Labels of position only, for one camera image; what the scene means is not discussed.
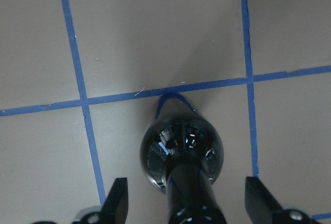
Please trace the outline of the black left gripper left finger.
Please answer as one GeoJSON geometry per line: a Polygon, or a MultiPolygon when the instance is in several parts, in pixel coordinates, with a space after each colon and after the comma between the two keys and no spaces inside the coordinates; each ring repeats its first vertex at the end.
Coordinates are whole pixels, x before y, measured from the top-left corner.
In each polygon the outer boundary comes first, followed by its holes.
{"type": "Polygon", "coordinates": [[[116,178],[101,208],[101,223],[125,223],[128,214],[128,182],[116,178]]]}

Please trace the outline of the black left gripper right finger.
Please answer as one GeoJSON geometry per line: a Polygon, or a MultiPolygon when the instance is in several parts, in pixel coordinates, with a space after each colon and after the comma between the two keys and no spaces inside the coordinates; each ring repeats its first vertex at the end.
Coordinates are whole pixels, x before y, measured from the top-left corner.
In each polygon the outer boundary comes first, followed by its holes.
{"type": "Polygon", "coordinates": [[[280,205],[258,177],[246,177],[245,209],[252,223],[292,223],[289,212],[280,205]]]}

